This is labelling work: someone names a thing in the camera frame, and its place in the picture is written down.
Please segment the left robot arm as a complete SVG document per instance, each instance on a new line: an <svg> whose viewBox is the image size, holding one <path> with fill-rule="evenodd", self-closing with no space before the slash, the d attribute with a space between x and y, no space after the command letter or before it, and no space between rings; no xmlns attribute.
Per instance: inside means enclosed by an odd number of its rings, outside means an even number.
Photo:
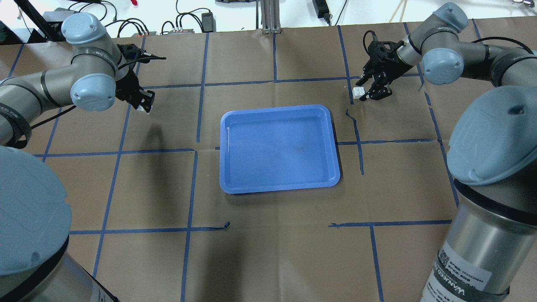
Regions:
<svg viewBox="0 0 537 302"><path fill-rule="evenodd" d="M71 205L58 176L24 151L33 131L73 109L100 112L116 100L149 113L155 92L140 86L136 63L161 57L116 44L94 15L61 25L69 65L1 81L2 302L117 302L68 252Z"/></svg>

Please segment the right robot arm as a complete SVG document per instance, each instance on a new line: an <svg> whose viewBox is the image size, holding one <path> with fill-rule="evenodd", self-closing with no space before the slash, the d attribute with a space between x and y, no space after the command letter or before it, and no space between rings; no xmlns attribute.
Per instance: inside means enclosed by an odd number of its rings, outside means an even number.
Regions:
<svg viewBox="0 0 537 302"><path fill-rule="evenodd" d="M445 3L399 42L372 41L357 86L379 101L391 84L420 63L435 85L461 77L490 81L493 90L462 113L449 139L447 168L462 201L432 271L422 302L502 302L536 243L536 53L459 40L464 11Z"/></svg>

